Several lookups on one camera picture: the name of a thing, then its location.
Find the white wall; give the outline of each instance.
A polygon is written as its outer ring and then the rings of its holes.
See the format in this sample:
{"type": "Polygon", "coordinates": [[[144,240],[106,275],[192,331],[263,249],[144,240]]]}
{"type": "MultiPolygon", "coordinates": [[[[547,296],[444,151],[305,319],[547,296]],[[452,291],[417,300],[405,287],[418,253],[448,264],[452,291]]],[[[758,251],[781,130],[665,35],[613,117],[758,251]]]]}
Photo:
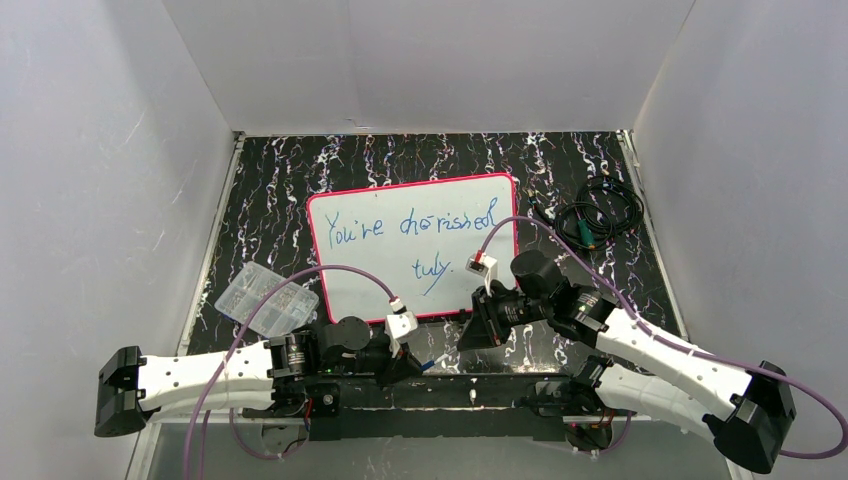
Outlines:
{"type": "Polygon", "coordinates": [[[0,3],[0,469],[123,478],[97,371],[173,354],[232,149],[158,0],[0,3]]]}
{"type": "Polygon", "coordinates": [[[164,1],[251,134],[630,128],[692,2],[164,1]]]}
{"type": "MultiPolygon", "coordinates": [[[[699,0],[635,127],[692,339],[782,366],[848,411],[848,4],[699,0]]],[[[839,429],[795,395],[785,447],[839,429]]],[[[769,478],[844,478],[848,456],[769,478]]]]}

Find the black marble surface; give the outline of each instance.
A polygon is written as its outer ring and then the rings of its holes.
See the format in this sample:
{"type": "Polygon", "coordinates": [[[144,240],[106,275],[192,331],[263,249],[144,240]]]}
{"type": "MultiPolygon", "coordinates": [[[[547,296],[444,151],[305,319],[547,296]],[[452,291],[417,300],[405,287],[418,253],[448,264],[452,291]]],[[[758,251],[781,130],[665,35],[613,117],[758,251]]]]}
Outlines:
{"type": "MultiPolygon", "coordinates": [[[[312,194],[507,172],[516,184],[519,214],[532,216],[528,191],[535,190],[553,207],[570,201],[583,182],[596,174],[608,173],[630,183],[623,160],[614,132],[249,138],[237,167],[188,353],[225,350],[232,343],[238,325],[213,304],[245,262],[252,260],[283,276],[316,264],[305,208],[312,194]]],[[[519,224],[518,241],[522,250],[537,248],[558,256],[572,281],[589,282],[590,277],[534,226],[519,224]]],[[[592,253],[589,261],[626,293],[646,320],[679,333],[644,228],[605,251],[592,253]]],[[[303,285],[323,298],[317,275],[303,285]]],[[[455,345],[461,330],[456,320],[427,319],[422,332],[410,342],[413,354],[424,363],[455,345]]],[[[322,306],[318,321],[327,321],[322,306]]],[[[257,340],[252,333],[245,337],[247,344],[257,340]]],[[[586,348],[578,347],[582,346],[560,338],[544,323],[536,323],[515,329],[500,348],[455,353],[428,373],[568,371],[586,354],[586,348]]]]}

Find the white connector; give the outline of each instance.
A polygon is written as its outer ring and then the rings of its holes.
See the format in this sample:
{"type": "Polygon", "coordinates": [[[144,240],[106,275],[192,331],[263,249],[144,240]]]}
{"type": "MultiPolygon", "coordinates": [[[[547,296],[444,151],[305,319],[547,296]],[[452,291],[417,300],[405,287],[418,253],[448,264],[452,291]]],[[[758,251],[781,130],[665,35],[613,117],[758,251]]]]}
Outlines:
{"type": "Polygon", "coordinates": [[[392,356],[397,356],[400,351],[400,341],[418,329],[418,319],[415,314],[406,309],[400,298],[395,297],[389,301],[394,314],[386,315],[386,333],[391,339],[392,356]]]}
{"type": "Polygon", "coordinates": [[[468,259],[465,269],[483,277],[486,293],[492,295],[492,280],[498,278],[498,261],[484,252],[477,252],[468,259]]]}

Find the purple cable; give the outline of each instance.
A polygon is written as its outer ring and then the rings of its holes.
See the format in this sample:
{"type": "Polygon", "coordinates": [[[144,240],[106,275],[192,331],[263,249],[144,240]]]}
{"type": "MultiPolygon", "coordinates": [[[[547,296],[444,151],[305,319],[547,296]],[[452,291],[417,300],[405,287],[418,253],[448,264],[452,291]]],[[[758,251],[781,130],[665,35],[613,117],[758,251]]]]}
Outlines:
{"type": "Polygon", "coordinates": [[[293,455],[295,452],[300,450],[300,447],[302,447],[308,440],[307,439],[302,442],[298,442],[298,444],[291,451],[280,453],[278,455],[268,455],[265,453],[259,453],[256,450],[250,448],[247,443],[245,443],[244,439],[241,438],[241,435],[239,435],[238,428],[236,428],[235,412],[236,411],[234,409],[230,409],[230,430],[233,432],[233,438],[236,439],[236,443],[238,444],[238,446],[241,447],[241,449],[244,450],[245,453],[247,453],[251,457],[258,458],[259,460],[279,460],[282,458],[288,458],[290,455],[293,455]]]}
{"type": "Polygon", "coordinates": [[[379,278],[375,277],[374,275],[371,275],[370,273],[368,273],[364,270],[360,270],[356,267],[349,267],[347,265],[317,265],[317,266],[314,266],[314,267],[307,268],[305,270],[301,270],[301,271],[293,274],[292,276],[288,277],[287,279],[283,280],[276,287],[272,288],[268,293],[266,293],[265,296],[262,297],[259,300],[259,303],[257,303],[256,306],[253,307],[253,310],[251,310],[250,315],[247,316],[247,320],[245,320],[244,324],[241,326],[241,329],[238,331],[236,338],[233,340],[233,344],[230,345],[230,349],[227,350],[227,354],[224,356],[224,361],[221,362],[220,365],[218,365],[217,370],[215,370],[215,373],[212,374],[212,378],[209,379],[209,382],[203,388],[203,391],[200,392],[200,396],[197,399],[197,404],[195,404],[194,410],[192,410],[192,412],[191,412],[191,418],[189,419],[189,422],[188,422],[188,430],[186,431],[185,444],[183,445],[183,479],[184,480],[191,480],[191,437],[192,437],[192,434],[194,433],[194,426],[197,423],[197,417],[200,416],[200,409],[203,407],[203,402],[206,400],[206,397],[209,396],[209,392],[212,391],[212,387],[215,385],[215,382],[218,380],[218,377],[221,376],[221,372],[224,371],[224,365],[233,356],[233,353],[235,353],[235,351],[238,348],[239,343],[241,342],[242,338],[244,338],[244,335],[247,333],[247,329],[250,326],[250,322],[253,321],[253,318],[256,316],[256,314],[259,312],[259,310],[265,305],[265,303],[267,303],[268,300],[270,300],[271,297],[274,296],[274,294],[276,294],[278,291],[282,290],[283,287],[285,287],[289,283],[293,282],[294,280],[297,280],[300,277],[303,277],[305,275],[311,275],[313,273],[320,272],[320,271],[323,271],[323,270],[344,270],[346,272],[351,272],[351,273],[355,273],[357,275],[361,275],[361,276],[368,278],[369,280],[373,281],[380,288],[382,288],[383,291],[386,292],[386,294],[389,296],[389,301],[391,301],[395,298],[395,294],[392,293],[391,289],[389,289],[389,287],[385,283],[383,283],[382,280],[380,280],[379,278]]]}
{"type": "Polygon", "coordinates": [[[200,427],[200,465],[197,467],[197,478],[203,480],[203,453],[206,451],[206,428],[209,426],[209,415],[212,410],[206,410],[203,416],[203,425],[200,427]]]}
{"type": "MultiPolygon", "coordinates": [[[[663,345],[665,345],[669,348],[673,348],[674,350],[677,350],[678,352],[683,352],[683,353],[686,353],[687,355],[690,353],[690,349],[688,349],[684,346],[678,345],[678,344],[676,344],[676,343],[674,343],[670,340],[667,340],[663,337],[654,336],[652,331],[651,331],[651,327],[649,327],[647,325],[647,323],[645,323],[639,317],[639,315],[636,313],[636,310],[627,301],[627,297],[625,297],[624,294],[621,293],[617,288],[615,288],[612,285],[612,283],[610,283],[607,279],[605,279],[600,274],[595,272],[594,269],[589,267],[589,265],[587,265],[586,262],[584,262],[580,257],[578,257],[574,253],[574,250],[572,250],[571,247],[568,246],[568,244],[566,244],[561,238],[559,238],[559,236],[557,236],[556,232],[554,232],[549,226],[545,225],[540,220],[537,220],[535,218],[530,218],[530,217],[521,217],[521,216],[507,217],[507,218],[501,220],[497,225],[495,225],[495,227],[492,229],[492,231],[489,232],[489,235],[486,236],[486,240],[483,241],[483,246],[480,247],[480,251],[481,252],[486,251],[486,247],[489,246],[489,242],[492,241],[492,238],[495,236],[495,232],[497,232],[498,229],[500,229],[502,226],[504,226],[505,224],[507,224],[509,222],[521,222],[521,221],[530,222],[530,223],[536,225],[537,227],[541,228],[545,232],[547,232],[548,235],[550,235],[554,239],[554,241],[559,244],[559,246],[561,246],[569,255],[571,255],[572,258],[574,258],[574,260],[577,261],[577,263],[580,265],[580,267],[583,268],[583,270],[586,270],[586,272],[588,272],[589,275],[592,276],[592,278],[597,280],[598,283],[600,283],[601,285],[610,289],[612,291],[612,293],[616,296],[616,298],[618,298],[618,300],[621,302],[621,307],[624,309],[624,311],[627,312],[627,315],[630,316],[630,318],[632,318],[633,320],[636,320],[636,325],[639,327],[639,329],[643,333],[650,336],[652,339],[660,342],[661,344],[663,344],[663,345]]],[[[709,353],[699,352],[698,350],[691,350],[691,353],[695,357],[703,358],[703,359],[709,360],[711,362],[721,363],[721,364],[724,364],[724,365],[729,365],[731,367],[741,368],[741,369],[747,370],[749,372],[754,372],[754,373],[758,373],[760,375],[764,375],[764,376],[769,377],[769,378],[773,378],[773,379],[775,379],[779,382],[786,382],[787,384],[792,385],[793,387],[797,388],[798,390],[801,390],[802,392],[804,392],[807,395],[809,395],[810,397],[812,397],[814,400],[816,400],[817,402],[822,404],[822,406],[824,408],[826,408],[831,414],[833,414],[834,417],[836,417],[836,421],[839,422],[839,426],[842,428],[842,439],[839,441],[839,444],[837,444],[834,448],[831,448],[830,450],[825,450],[823,452],[816,452],[816,453],[802,453],[802,452],[792,452],[792,451],[789,451],[789,450],[781,450],[780,451],[781,455],[783,455],[785,457],[801,458],[801,459],[805,459],[805,460],[821,460],[821,459],[824,459],[824,458],[830,458],[830,457],[834,457],[836,455],[839,455],[840,453],[845,451],[846,448],[848,448],[848,420],[845,419],[845,416],[842,415],[842,413],[836,408],[836,406],[833,403],[831,403],[829,400],[824,398],[820,393],[816,392],[812,388],[804,385],[803,383],[799,382],[798,380],[789,378],[789,377],[787,377],[785,375],[781,375],[779,373],[775,373],[775,372],[766,370],[764,368],[760,368],[756,365],[751,365],[751,364],[744,363],[744,362],[738,362],[736,360],[731,360],[731,359],[728,359],[728,358],[720,357],[718,355],[712,355],[712,354],[709,354],[709,353]]]]}

